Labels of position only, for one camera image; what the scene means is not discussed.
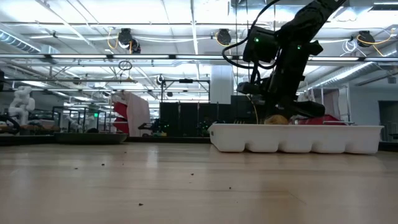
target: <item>white plastic tray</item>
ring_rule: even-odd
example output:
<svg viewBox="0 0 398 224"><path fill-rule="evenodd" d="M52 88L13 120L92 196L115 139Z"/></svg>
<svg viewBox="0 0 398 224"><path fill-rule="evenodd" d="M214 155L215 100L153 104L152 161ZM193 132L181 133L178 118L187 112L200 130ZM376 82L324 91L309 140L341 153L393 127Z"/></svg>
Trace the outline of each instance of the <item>white plastic tray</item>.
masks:
<svg viewBox="0 0 398 224"><path fill-rule="evenodd" d="M221 152L377 152L382 126L213 124L211 143Z"/></svg>

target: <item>wooden surface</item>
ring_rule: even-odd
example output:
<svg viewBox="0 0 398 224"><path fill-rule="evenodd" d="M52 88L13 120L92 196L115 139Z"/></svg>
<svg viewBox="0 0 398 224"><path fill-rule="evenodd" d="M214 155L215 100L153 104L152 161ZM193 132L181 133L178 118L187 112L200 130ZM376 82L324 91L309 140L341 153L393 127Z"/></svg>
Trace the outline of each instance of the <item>wooden surface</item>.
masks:
<svg viewBox="0 0 398 224"><path fill-rule="evenodd" d="M394 152L227 154L206 144L145 143L0 147L2 224L397 222Z"/></svg>

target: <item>red panel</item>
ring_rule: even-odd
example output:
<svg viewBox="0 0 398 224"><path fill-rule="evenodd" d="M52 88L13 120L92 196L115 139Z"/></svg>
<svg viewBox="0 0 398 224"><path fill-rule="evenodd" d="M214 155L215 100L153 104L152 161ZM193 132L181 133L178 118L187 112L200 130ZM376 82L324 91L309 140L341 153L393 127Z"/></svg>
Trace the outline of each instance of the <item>red panel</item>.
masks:
<svg viewBox="0 0 398 224"><path fill-rule="evenodd" d="M122 116L123 118L127 119L127 105L117 102L114 104L113 110L118 114L120 114L120 116Z"/></svg>
<svg viewBox="0 0 398 224"><path fill-rule="evenodd" d="M324 121L340 121L339 119L333 117L332 115L324 115L320 118L308 118L308 119L301 119L298 121L298 124L301 125L323 125ZM327 123L325 125L345 125L343 123Z"/></svg>
<svg viewBox="0 0 398 224"><path fill-rule="evenodd" d="M127 122L127 120L123 119L123 118L116 118L114 121L115 122ZM124 124L116 123L116 124L113 124L113 126L115 128L117 128L118 130L122 131L124 134L129 134L129 125L127 123L124 123Z"/></svg>

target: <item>yellow cable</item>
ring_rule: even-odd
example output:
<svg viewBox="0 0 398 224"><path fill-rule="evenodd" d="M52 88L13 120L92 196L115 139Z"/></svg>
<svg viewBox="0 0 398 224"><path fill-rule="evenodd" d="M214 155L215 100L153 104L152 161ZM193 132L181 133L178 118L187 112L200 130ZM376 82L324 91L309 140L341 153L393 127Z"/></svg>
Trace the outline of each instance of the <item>yellow cable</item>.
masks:
<svg viewBox="0 0 398 224"><path fill-rule="evenodd" d="M375 45L373 45L373 47L376 49L376 51L377 51L382 57L385 57L385 56L380 52L380 50L377 49L377 47L376 47Z"/></svg>
<svg viewBox="0 0 398 224"><path fill-rule="evenodd" d="M109 29L109 33L108 33L108 45L110 48L112 49L116 49L116 47L118 47L118 42L119 42L119 33L118 33L118 37L116 38L116 45L114 47L112 47L111 43L109 42L109 38L111 37L111 29Z"/></svg>
<svg viewBox="0 0 398 224"><path fill-rule="evenodd" d="M229 45L222 44L222 43L220 43L220 42L217 40L218 32L216 33L215 37L216 37L217 43L220 44L221 46L224 46L224 47L228 47L228 46L229 46Z"/></svg>
<svg viewBox="0 0 398 224"><path fill-rule="evenodd" d="M256 120L257 120L257 124L259 124L259 117L258 117L258 115L257 115L257 109L256 109L256 106L254 105L254 103L253 103L253 101L251 101L251 99L250 99L250 97L249 96L247 96L246 95L246 97L250 100L250 102L251 102L251 104L253 105L253 107L254 107L254 112L256 113Z"/></svg>
<svg viewBox="0 0 398 224"><path fill-rule="evenodd" d="M360 42L362 42L362 43L364 43L364 44L377 45L377 44L383 44L383 43L389 41L389 40L391 39L391 37L392 37L392 33L393 33L393 32L394 32L394 30L391 29L390 37L389 37L387 40L383 40L383 41L376 42L376 43L370 43L370 42L366 42L366 41L360 40L359 37L361 36L361 34L359 34L356 38L357 38L357 40L359 40Z"/></svg>

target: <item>white column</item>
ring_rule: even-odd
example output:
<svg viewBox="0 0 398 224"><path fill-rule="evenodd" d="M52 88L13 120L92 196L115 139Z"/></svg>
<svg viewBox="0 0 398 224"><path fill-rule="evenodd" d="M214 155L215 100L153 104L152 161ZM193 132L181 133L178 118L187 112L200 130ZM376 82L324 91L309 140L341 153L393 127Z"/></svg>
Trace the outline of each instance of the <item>white column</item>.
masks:
<svg viewBox="0 0 398 224"><path fill-rule="evenodd" d="M210 103L231 104L233 88L232 65L213 66L210 76Z"/></svg>

